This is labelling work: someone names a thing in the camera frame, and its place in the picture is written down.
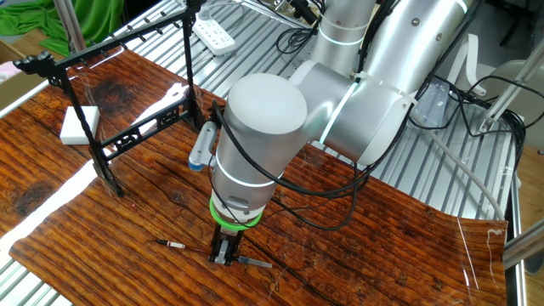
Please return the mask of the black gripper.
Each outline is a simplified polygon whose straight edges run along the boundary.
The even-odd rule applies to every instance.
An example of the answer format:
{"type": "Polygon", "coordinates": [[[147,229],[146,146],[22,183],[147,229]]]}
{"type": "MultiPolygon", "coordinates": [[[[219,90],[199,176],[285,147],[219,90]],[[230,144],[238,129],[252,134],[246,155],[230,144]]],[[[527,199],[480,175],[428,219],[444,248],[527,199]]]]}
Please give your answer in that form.
{"type": "Polygon", "coordinates": [[[208,261],[230,266],[235,259],[235,247],[240,245],[242,230],[232,230],[216,223],[212,237],[212,252],[208,261]]]}

